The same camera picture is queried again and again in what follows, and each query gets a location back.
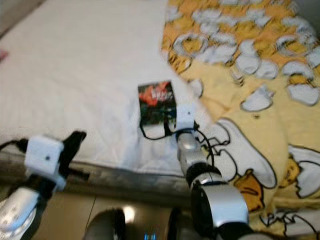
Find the yellow fabric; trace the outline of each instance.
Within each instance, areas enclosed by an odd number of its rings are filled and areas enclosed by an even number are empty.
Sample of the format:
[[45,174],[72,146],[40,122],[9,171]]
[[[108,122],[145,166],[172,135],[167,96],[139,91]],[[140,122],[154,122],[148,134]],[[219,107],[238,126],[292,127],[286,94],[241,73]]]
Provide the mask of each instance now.
[[280,236],[289,233],[279,208],[320,207],[320,47],[294,7],[169,0],[161,48],[201,86],[216,122],[206,132],[214,161],[243,194],[252,227]]

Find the floor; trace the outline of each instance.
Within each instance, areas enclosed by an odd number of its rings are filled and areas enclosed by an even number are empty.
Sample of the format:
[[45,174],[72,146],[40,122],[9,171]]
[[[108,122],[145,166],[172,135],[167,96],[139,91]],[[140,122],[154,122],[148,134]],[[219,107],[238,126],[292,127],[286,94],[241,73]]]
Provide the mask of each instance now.
[[[0,197],[4,196],[6,190],[7,188],[0,187]],[[33,240],[81,240],[89,222],[98,213],[124,207],[131,215],[134,213],[131,223],[134,226],[132,239],[165,239],[171,207],[62,192],[56,193],[49,201]]]

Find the white sheet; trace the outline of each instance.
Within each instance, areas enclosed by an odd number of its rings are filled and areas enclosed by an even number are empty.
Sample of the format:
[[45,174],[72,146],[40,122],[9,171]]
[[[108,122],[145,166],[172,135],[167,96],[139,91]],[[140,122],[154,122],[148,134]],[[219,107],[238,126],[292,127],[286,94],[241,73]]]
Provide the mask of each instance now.
[[[178,104],[194,101],[160,55],[167,0],[48,0],[0,47],[0,142],[87,131],[75,161],[181,175],[173,137],[138,130],[137,86],[171,79]],[[197,105],[196,120],[210,123]]]

